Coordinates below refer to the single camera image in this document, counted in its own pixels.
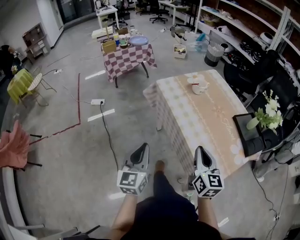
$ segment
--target white desk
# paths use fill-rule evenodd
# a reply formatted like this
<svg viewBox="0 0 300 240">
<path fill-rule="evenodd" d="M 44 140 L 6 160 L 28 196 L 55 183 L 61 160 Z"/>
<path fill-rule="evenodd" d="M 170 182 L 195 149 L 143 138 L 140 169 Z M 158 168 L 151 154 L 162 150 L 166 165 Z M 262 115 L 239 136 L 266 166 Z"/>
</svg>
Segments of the white desk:
<svg viewBox="0 0 300 240">
<path fill-rule="evenodd" d="M 110 8 L 110 9 L 104 10 L 105 9 L 105 7 L 104 7 L 104 8 L 101 8 L 99 11 L 98 10 L 96 11 L 96 15 L 97 15 L 97 18 L 98 18 L 100 28 L 102 28 L 102 23 L 101 23 L 101 18 L 100 17 L 109 15 L 111 13 L 114 13 L 115 16 L 116 16 L 117 28 L 120 29 L 118 15 L 117 15 L 118 10 L 113 6 L 108 6 L 108 8 Z"/>
<path fill-rule="evenodd" d="M 172 4 L 170 1 L 158 1 L 159 3 L 159 7 L 161 6 L 161 4 L 169 6 L 171 8 L 173 8 L 173 22 L 172 25 L 175 25 L 175 17 L 176 17 L 176 9 L 188 9 L 188 6 L 176 6 L 174 4 Z"/>
</svg>

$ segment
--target flower pot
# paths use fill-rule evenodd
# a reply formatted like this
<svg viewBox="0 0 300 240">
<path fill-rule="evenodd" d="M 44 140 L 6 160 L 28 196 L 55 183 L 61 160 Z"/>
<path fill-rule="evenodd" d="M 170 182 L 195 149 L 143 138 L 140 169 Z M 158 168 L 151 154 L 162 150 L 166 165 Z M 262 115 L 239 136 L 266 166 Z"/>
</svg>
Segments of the flower pot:
<svg viewBox="0 0 300 240">
<path fill-rule="evenodd" d="M 258 123 L 259 123 L 259 120 L 257 119 L 257 117 L 255 117 L 247 123 L 246 128 L 248 130 L 253 129 L 257 126 Z"/>
</svg>

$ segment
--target plate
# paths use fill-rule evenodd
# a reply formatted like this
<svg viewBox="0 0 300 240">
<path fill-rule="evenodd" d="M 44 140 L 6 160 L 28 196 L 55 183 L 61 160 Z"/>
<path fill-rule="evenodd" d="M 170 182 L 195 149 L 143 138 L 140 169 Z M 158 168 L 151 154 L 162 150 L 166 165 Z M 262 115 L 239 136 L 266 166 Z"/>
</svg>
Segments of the plate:
<svg viewBox="0 0 300 240">
<path fill-rule="evenodd" d="M 149 40 L 144 36 L 133 36 L 130 38 L 129 42 L 133 46 L 142 46 L 148 44 Z"/>
</svg>

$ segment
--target gray floor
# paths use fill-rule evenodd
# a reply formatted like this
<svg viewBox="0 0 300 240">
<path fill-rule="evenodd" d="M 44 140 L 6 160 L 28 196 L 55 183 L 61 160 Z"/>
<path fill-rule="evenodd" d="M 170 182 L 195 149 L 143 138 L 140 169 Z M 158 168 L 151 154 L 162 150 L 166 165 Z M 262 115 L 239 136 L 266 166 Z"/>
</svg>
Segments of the gray floor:
<svg viewBox="0 0 300 240">
<path fill-rule="evenodd" d="M 185 60 L 175 59 L 172 52 L 175 40 L 170 31 L 159 32 L 163 27 L 170 28 L 171 19 L 167 24 L 152 24 L 149 17 L 132 12 L 132 19 L 128 21 L 129 26 L 134 25 L 142 31 L 153 46 L 158 68 L 147 67 L 149 79 L 139 66 L 119 77 L 118 89 L 114 83 L 107 81 L 106 74 L 85 80 L 86 76 L 104 69 L 100 43 L 93 42 L 90 36 L 98 28 L 98 22 L 90 20 L 65 31 L 50 54 L 35 64 L 43 66 L 44 74 L 52 69 L 63 69 L 61 75 L 49 73 L 45 76 L 45 80 L 57 93 L 40 88 L 49 106 L 40 107 L 30 98 L 27 99 L 27 109 L 22 105 L 15 106 L 12 101 L 8 103 L 2 129 L 11 127 L 13 120 L 19 118 L 27 132 L 49 136 L 30 147 L 30 161 L 39 162 L 43 167 L 29 166 L 25 172 L 17 173 L 22 203 L 30 224 L 44 223 L 52 231 L 73 226 L 81 231 L 96 225 L 109 227 L 123 200 L 110 199 L 119 189 L 116 186 L 116 165 L 102 119 L 87 122 L 88 117 L 100 113 L 99 106 L 80 103 L 81 124 L 52 135 L 78 123 L 77 103 L 62 85 L 77 98 L 79 73 L 80 99 L 89 102 L 95 98 L 105 98 L 104 111 L 115 109 L 115 113 L 107 115 L 105 120 L 119 165 L 128 150 L 147 142 L 150 145 L 150 170 L 153 170 L 156 160 L 165 159 L 166 175 L 176 191 L 181 193 L 176 178 L 184 176 L 183 169 L 164 131 L 156 131 L 155 113 L 142 91 L 157 79 L 210 67 L 204 63 L 204 56 L 197 52 L 188 52 Z M 223 65 L 220 62 L 216 67 L 220 73 Z M 282 166 L 268 174 L 262 183 L 277 211 L 285 177 L 286 166 Z M 140 201 L 151 195 L 151 192 L 151 184 L 148 184 Z M 282 239 L 290 226 L 294 213 L 293 192 L 293 179 L 288 178 L 281 219 L 273 239 Z M 271 204 L 265 200 L 257 185 L 250 163 L 225 180 L 225 190 L 212 202 L 218 222 L 229 218 L 221 231 L 233 237 L 256 237 L 263 240 L 274 225 L 274 215 L 269 211 Z"/>
</svg>

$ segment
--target checkered tablecloth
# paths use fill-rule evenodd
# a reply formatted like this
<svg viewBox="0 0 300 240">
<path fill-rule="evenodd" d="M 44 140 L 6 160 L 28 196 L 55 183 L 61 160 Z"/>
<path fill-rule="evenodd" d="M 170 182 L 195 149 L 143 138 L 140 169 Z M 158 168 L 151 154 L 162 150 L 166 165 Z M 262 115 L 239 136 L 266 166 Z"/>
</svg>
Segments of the checkered tablecloth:
<svg viewBox="0 0 300 240">
<path fill-rule="evenodd" d="M 192 92 L 191 79 L 210 84 L 205 93 Z M 184 171 L 194 169 L 195 149 L 203 146 L 216 159 L 223 177 L 239 169 L 261 152 L 245 157 L 232 117 L 247 113 L 245 107 L 216 70 L 190 73 L 157 80 L 143 91 L 157 111 L 157 126 L 171 140 Z"/>
<path fill-rule="evenodd" d="M 109 54 L 103 53 L 104 66 L 107 70 L 108 80 L 114 79 L 123 73 L 146 61 L 152 68 L 157 68 L 151 44 L 132 46 L 126 49 L 117 47 L 117 51 Z"/>
</svg>

